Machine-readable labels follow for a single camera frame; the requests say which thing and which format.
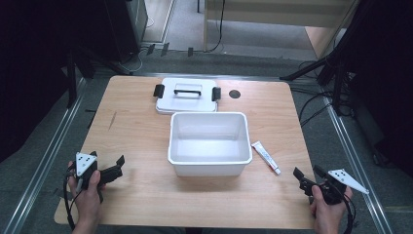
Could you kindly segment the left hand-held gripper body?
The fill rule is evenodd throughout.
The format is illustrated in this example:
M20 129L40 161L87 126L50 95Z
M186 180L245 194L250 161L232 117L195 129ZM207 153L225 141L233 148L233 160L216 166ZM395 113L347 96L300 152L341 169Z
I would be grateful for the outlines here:
M80 192L81 190L87 189L89 187L89 181L94 173L97 170L97 157L94 157L90 154L77 153L75 161L75 175L78 185L76 191ZM103 184L110 183L122 176L122 168L118 167L116 164L112 167L104 169L100 172L100 181L99 186Z

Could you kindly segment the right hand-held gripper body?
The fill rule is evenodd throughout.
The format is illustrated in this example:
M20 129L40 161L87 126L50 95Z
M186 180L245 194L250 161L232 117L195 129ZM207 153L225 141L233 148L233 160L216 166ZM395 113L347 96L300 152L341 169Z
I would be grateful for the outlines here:
M336 205L344 200L344 193L348 187L355 189L364 194L368 194L369 190L356 181L344 169L331 170L327 172L322 183L315 183L305 177L303 182L299 181L299 188L304 191L304 194L313 197L312 187L317 185L323 195L327 205Z

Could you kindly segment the white ointment tube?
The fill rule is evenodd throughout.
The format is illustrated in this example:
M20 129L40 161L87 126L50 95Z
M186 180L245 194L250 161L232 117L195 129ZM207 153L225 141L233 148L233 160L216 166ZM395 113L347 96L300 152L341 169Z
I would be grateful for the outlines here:
M280 167L267 152L265 147L260 141L254 142L251 147L258 153L258 155L265 161L265 163L271 168L271 170L278 176L281 173Z

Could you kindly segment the white plastic storage box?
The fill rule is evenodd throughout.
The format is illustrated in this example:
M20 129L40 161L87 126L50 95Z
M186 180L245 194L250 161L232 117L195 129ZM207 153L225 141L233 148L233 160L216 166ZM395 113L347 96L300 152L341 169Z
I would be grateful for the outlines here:
M168 159L178 176L239 176L252 161L241 112L179 112L170 119Z

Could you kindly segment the person's right hand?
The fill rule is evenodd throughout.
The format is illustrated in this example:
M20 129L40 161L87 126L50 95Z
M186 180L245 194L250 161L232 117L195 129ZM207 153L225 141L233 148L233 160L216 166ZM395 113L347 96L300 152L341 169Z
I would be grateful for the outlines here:
M315 217L314 230L317 227L335 227L339 229L341 219L346 210L346 205L341 202L336 205L327 205L324 201L320 188L312 187L314 201L310 205L310 212Z

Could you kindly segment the person's left hand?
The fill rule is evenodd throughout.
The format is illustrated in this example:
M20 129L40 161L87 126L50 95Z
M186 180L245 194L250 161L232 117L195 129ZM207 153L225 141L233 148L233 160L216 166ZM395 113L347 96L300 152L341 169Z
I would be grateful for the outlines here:
M92 174L89 187L82 191L75 201L78 211L78 223L89 223L98 226L101 217L100 198L97 192L100 181L100 171Z

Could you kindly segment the black metal stand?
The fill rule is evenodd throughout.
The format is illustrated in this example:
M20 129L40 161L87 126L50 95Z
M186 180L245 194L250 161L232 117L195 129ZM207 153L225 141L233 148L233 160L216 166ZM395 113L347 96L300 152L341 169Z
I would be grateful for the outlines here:
M95 69L91 63L93 53L85 47L72 47L67 54L67 77L68 77L68 103L67 107L71 108L77 98L77 81L75 67L86 78L93 78Z

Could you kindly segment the dark curtain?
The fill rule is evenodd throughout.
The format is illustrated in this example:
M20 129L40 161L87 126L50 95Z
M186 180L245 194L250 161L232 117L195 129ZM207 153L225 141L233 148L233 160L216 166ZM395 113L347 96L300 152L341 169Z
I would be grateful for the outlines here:
M346 34L359 125L381 165L413 177L413 0L360 0Z
M67 54L93 0L0 0L0 162L68 93Z

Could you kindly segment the black tripod stand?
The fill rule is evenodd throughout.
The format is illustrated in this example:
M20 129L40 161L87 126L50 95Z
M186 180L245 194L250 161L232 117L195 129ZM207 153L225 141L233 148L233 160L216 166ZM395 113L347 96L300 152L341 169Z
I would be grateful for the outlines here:
M361 37L362 24L371 15L371 8L376 2L377 0L360 0L357 4L355 15L338 45L325 57L292 74L281 77L281 80L293 81L310 71L322 67L317 78L318 84L323 87L334 79L332 107L338 115L341 115L341 92L346 72L349 70L351 50L355 47L357 39Z

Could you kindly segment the black cabinet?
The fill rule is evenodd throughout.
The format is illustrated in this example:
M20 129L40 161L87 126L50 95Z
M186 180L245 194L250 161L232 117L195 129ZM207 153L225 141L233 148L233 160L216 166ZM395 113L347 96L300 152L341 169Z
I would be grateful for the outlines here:
M148 22L145 0L104 0L115 43L115 58L126 62L141 50Z

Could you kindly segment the light wooden furniture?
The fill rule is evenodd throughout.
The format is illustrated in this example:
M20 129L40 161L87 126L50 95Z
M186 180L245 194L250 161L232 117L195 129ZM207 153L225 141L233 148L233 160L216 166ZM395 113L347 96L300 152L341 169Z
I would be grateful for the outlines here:
M204 0L204 50L207 21L224 10L224 20L304 26L318 59L326 56L347 27L360 0Z

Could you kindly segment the metal floor rail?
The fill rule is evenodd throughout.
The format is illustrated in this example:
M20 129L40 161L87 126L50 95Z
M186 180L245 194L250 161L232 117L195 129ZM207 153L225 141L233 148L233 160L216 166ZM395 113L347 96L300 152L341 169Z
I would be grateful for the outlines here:
M58 126L53 132L53 137L48 143L48 147L41 154L38 164L34 165L35 170L33 173L27 176L28 183L22 191L13 213L4 222L5 227L2 229L0 234L20 233L28 214L34 205L38 194L40 193L46 177L52 168L70 125L78 112L85 95L86 87L87 80L85 78L81 78L79 81L76 81L78 96L75 98L70 107L64 108L61 118L59 119Z
M358 157L354 144L348 134L345 124L341 117L339 117L335 110L328 106L328 114L331 122L335 128L335 131L341 141L341 144L346 153L346 157L350 163L352 171L355 175L355 179L360 182L368 191L368 194L362 194L362 197L366 203L367 209L373 219L376 229L379 234L394 234L391 224L385 214L383 206L378 199L378 196L370 182L369 177L363 165Z

